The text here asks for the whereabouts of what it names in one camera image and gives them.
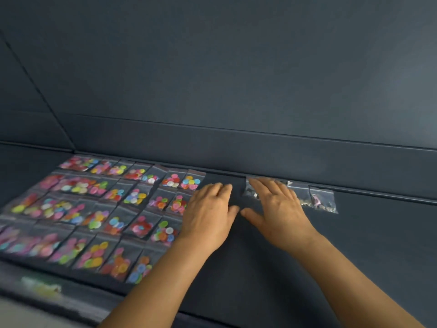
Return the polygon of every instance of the dark gray table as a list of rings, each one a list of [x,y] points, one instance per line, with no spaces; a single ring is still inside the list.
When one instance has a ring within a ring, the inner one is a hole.
[[[69,154],[0,145],[0,204],[22,193]],[[231,204],[260,209],[232,183]],[[437,207],[336,193],[340,214],[307,210],[314,226],[359,269],[427,327],[437,327]],[[190,287],[182,312],[238,327],[339,327],[321,290],[286,253],[238,216],[229,238]]]

